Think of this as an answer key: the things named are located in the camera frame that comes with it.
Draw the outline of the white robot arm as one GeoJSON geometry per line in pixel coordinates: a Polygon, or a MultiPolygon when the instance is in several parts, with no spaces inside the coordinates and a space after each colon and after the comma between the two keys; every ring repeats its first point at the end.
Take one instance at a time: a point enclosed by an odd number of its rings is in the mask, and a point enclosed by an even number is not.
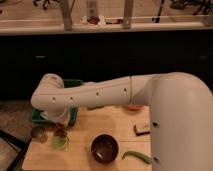
{"type": "Polygon", "coordinates": [[[53,121],[71,107],[145,105],[152,171],[213,171],[213,94],[192,74],[126,76],[72,88],[60,76],[46,74],[31,104],[53,121]]]}

